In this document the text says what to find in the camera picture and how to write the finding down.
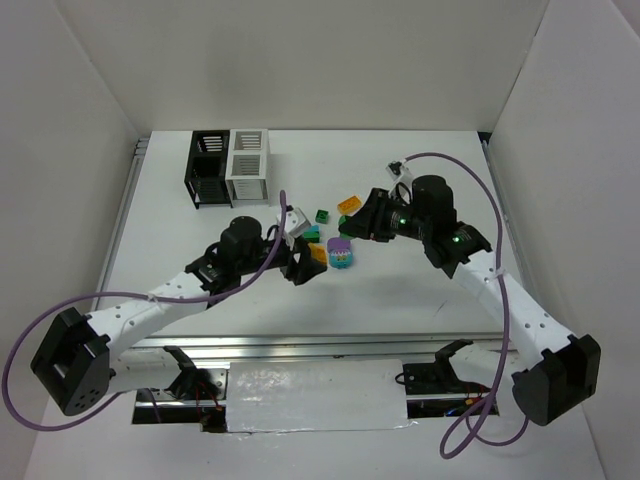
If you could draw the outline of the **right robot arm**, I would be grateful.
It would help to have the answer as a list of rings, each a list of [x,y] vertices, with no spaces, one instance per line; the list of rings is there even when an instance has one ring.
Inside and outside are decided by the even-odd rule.
[[[445,179],[423,175],[410,202],[381,188],[339,227],[350,237],[389,242],[397,236],[422,243],[427,259],[472,294],[496,320],[525,367],[514,374],[514,400],[534,424],[546,426],[594,395],[601,347],[552,318],[511,275],[499,269],[498,252],[475,227],[460,221]]]

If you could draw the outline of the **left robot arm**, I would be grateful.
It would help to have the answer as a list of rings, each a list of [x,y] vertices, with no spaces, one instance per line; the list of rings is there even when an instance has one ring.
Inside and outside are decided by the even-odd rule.
[[[277,269],[299,286],[324,273],[326,253],[296,232],[294,223],[289,219],[286,226],[273,226],[274,236],[265,238],[258,220],[237,217],[201,257],[150,292],[127,295],[121,304],[90,313],[74,307],[61,311],[32,359],[33,373],[69,417],[88,411],[106,395],[143,388],[165,390],[176,399],[214,395],[215,379],[180,347],[133,347],[237,295],[245,276]]]

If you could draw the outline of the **green square lego brick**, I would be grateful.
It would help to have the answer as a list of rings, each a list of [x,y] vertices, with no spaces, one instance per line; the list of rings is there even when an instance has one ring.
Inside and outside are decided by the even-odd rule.
[[[319,209],[316,212],[315,221],[319,224],[326,225],[329,223],[330,214],[327,210]]]

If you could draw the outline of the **orange rectangular lego brick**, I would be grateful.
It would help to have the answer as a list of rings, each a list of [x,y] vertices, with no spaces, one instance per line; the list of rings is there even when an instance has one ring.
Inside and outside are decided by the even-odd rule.
[[[353,195],[337,204],[337,211],[341,215],[351,215],[362,207],[362,201],[357,195]]]

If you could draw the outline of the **yellow rounded lego brick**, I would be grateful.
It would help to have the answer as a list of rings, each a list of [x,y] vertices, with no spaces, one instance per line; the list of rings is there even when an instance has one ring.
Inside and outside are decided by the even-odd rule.
[[[319,243],[309,243],[308,247],[314,261],[320,262],[324,265],[328,264],[327,251],[323,245]]]

